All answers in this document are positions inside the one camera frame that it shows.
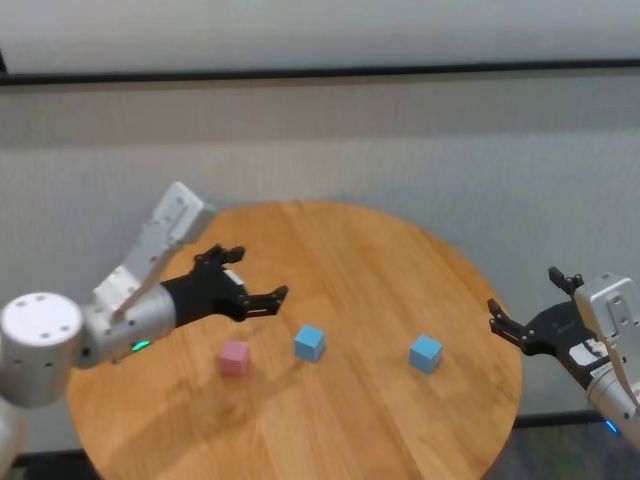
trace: pink cube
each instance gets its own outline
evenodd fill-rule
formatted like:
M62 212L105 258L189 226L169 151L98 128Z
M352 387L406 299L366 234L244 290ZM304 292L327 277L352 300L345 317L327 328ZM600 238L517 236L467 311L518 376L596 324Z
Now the pink cube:
M220 352L220 371L223 375L241 376L249 368L249 344L228 340Z

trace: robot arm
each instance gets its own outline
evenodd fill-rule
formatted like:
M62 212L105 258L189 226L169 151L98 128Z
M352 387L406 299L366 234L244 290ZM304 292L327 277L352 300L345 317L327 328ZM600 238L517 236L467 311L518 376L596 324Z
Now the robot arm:
M0 313L0 475L24 437L19 408L60 398L73 367L118 363L175 328L212 314L241 322L278 312L286 286L250 295L226 267L242 260L242 247L216 245L195 257L188 274L158 283L173 254L198 239L214 212L211 204L176 182L143 225L129 255L94 290L90 304L79 306L43 292L5 306Z
M631 279L613 274L584 283L580 275L565 277L552 267L549 278L570 301L521 326L491 299L491 331L525 355L556 357L590 403L640 448L640 359L634 356L640 348L640 291Z

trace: cube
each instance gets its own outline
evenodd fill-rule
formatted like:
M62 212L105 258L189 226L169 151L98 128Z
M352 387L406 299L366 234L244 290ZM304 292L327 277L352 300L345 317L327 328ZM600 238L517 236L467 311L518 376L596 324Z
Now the cube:
M324 332L305 325L296 335L294 350L297 357L308 362L317 362L324 351Z
M240 340L228 340L220 352L220 371L223 375L239 377L249 369L249 344Z
M433 372L442 358L442 344L420 335L411 346L409 364L423 373Z

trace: light blue cube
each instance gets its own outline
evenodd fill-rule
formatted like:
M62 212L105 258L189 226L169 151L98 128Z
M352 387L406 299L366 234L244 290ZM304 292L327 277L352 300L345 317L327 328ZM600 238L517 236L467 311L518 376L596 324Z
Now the light blue cube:
M308 362L317 362L324 351L324 332L305 325L296 335L294 345L297 357Z
M424 373L433 372L442 358L442 344L426 335L420 335L411 345L409 364Z

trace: blue indicator light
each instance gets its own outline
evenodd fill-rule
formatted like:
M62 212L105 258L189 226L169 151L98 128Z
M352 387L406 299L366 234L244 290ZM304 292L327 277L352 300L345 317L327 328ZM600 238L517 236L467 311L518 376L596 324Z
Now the blue indicator light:
M143 340L143 341L138 342L135 345L133 345L131 347L131 352L132 353L139 352L143 348L147 348L149 345L151 345L151 342L149 340Z
M611 420L605 420L605 423L613 433L618 433L618 427L616 427Z

